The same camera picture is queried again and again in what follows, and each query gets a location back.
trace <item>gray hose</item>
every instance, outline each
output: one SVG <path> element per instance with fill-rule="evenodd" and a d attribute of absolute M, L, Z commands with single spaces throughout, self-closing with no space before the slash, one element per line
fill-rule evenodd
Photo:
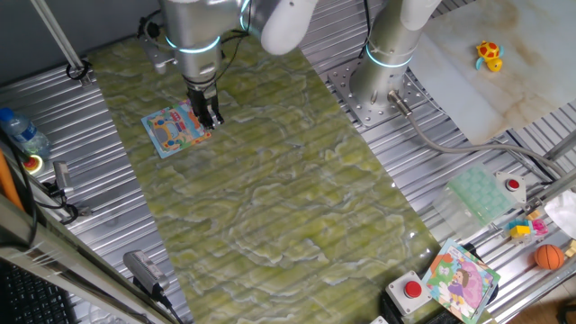
<path fill-rule="evenodd" d="M 529 150 L 529 149 L 525 149 L 525 148 L 521 148 L 519 146 L 514 146 L 514 145 L 508 145 L 508 144 L 485 144 L 485 145 L 475 145 L 475 146 L 470 146 L 467 148 L 447 148 L 447 147 L 443 147 L 442 145 L 436 144 L 434 141 L 432 141 L 431 139 L 429 139 L 424 132 L 422 131 L 422 129 L 420 128 L 420 126 L 418 125 L 418 123 L 416 122 L 416 120 L 414 119 L 414 115 L 412 113 L 408 114 L 406 116 L 406 118 L 408 119 L 408 121 L 412 124 L 412 127 L 414 127 L 414 131 L 416 131 L 416 133 L 426 142 L 426 144 L 428 146 L 430 146 L 432 149 L 435 149 L 437 151 L 440 152 L 445 152 L 445 153 L 470 153 L 470 152 L 475 152 L 475 151 L 479 151 L 479 150 L 488 150 L 488 149 L 509 149 L 511 151 L 515 151 L 517 153 L 521 153 L 527 156 L 530 156 L 532 158 L 537 159 L 538 161 L 544 163 L 545 165 L 547 165 L 548 167 L 550 167 L 555 173 L 558 174 L 558 176 L 564 176 L 566 175 L 566 173 L 560 169 L 554 162 L 550 161 L 549 159 L 536 154 L 535 152 Z"/>

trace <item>blue bottle cap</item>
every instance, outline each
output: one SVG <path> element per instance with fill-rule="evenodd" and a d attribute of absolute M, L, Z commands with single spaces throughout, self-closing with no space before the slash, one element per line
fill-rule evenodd
<path fill-rule="evenodd" d="M 12 109 L 5 107 L 0 109 L 0 121 L 8 122 L 14 118 L 14 112 Z"/>

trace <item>orange handle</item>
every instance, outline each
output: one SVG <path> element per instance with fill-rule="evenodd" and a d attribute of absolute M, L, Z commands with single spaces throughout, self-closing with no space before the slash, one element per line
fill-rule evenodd
<path fill-rule="evenodd" d="M 11 201 L 16 207 L 20 208 L 24 212 L 24 207 L 22 202 L 20 202 L 20 197 L 18 192 L 16 192 L 16 186 L 14 185 L 14 180 L 12 179 L 12 174 L 10 174 L 10 168 L 6 163 L 4 153 L 0 149 L 0 186 L 4 188 L 4 195 Z"/>

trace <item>picture book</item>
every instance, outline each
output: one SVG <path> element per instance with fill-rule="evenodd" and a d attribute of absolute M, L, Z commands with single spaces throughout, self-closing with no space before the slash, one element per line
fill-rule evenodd
<path fill-rule="evenodd" d="M 474 324 L 496 289 L 500 276 L 449 239 L 423 282 L 432 298 L 466 324 Z"/>
<path fill-rule="evenodd" d="M 142 123 L 161 158 L 211 136 L 194 116 L 189 100 L 154 112 L 142 118 Z"/>

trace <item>white cloth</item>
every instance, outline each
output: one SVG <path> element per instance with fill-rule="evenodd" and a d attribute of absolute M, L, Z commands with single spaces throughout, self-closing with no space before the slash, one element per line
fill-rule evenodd
<path fill-rule="evenodd" d="M 560 194 L 544 210 L 561 230 L 576 239 L 576 193 L 568 190 Z"/>

